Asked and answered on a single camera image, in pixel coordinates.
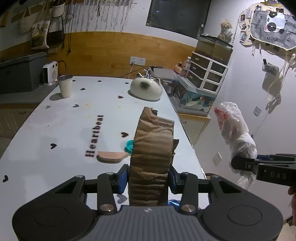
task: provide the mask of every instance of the window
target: window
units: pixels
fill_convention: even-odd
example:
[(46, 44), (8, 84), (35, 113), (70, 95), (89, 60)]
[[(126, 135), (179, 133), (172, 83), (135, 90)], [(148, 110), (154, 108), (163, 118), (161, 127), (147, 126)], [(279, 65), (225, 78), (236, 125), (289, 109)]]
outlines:
[(197, 38), (211, 0), (152, 0), (146, 26)]

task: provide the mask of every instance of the storage box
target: storage box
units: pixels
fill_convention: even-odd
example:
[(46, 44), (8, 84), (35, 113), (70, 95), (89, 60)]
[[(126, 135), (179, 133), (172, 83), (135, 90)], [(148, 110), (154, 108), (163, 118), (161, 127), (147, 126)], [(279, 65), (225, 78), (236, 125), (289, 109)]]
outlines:
[(0, 94), (35, 90), (42, 82), (46, 56), (38, 53), (0, 63)]
[(201, 35), (195, 53), (228, 65), (233, 46), (217, 37)]
[(160, 78), (161, 84), (168, 96), (173, 96), (173, 91), (178, 80), (178, 75), (173, 70), (153, 68), (150, 74), (153, 78)]
[(187, 79), (179, 77), (173, 91), (173, 99), (182, 108), (208, 113), (216, 99), (216, 95), (200, 91)]

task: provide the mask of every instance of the plastic bottle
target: plastic bottle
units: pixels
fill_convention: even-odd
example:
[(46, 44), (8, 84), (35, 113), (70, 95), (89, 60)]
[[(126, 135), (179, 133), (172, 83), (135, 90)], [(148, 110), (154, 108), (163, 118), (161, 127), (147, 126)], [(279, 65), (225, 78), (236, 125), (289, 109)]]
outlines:
[(188, 75), (188, 72), (189, 72), (189, 69), (190, 69), (190, 66), (191, 66), (191, 57), (187, 57), (187, 59), (185, 60), (185, 62), (183, 63), (183, 67), (182, 67), (182, 71), (181, 71), (181, 76), (186, 78), (187, 75)]

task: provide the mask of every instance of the wooden wall panel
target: wooden wall panel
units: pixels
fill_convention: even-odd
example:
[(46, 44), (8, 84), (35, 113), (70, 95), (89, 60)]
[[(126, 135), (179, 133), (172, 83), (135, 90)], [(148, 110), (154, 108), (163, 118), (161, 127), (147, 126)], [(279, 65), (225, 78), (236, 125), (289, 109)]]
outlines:
[[(146, 65), (163, 66), (172, 69), (175, 64), (191, 56), (194, 47), (182, 43), (129, 33), (119, 32), (78, 32), (72, 33), (71, 53), (68, 51), (66, 34), (65, 49), (58, 47), (57, 53), (48, 54), (48, 61), (64, 60), (67, 74), (82, 76), (120, 77), (129, 73), (130, 56), (146, 58)], [(30, 42), (25, 42), (0, 52), (0, 57), (9, 60), (28, 54), (42, 52), (30, 50)], [(59, 73), (65, 71), (59, 64)], [(137, 72), (130, 75), (134, 78)]]

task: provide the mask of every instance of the cat-shaped ceramic bowl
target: cat-shaped ceramic bowl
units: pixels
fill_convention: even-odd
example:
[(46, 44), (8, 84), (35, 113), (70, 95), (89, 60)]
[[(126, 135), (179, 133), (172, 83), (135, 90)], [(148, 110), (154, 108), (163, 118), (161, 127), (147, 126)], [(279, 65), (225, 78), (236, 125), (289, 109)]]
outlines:
[(130, 91), (132, 95), (140, 99), (156, 101), (160, 99), (163, 87), (159, 78), (149, 79), (137, 73), (136, 78), (131, 83)]

